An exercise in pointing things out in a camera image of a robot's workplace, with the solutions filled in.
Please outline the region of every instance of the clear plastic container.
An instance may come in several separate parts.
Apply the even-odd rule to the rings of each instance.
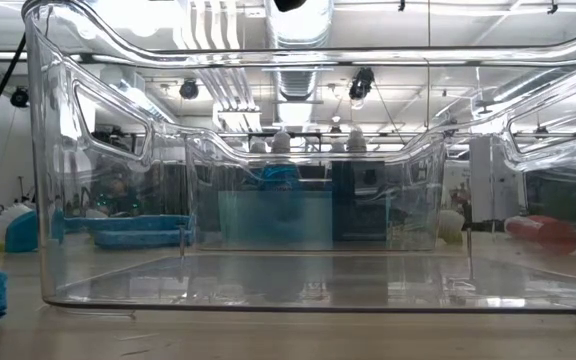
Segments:
[[[576,33],[451,43],[413,4],[368,28],[427,37],[371,43],[323,0],[296,30],[271,2],[155,2],[167,32],[103,3],[23,9],[46,302],[576,313]]]

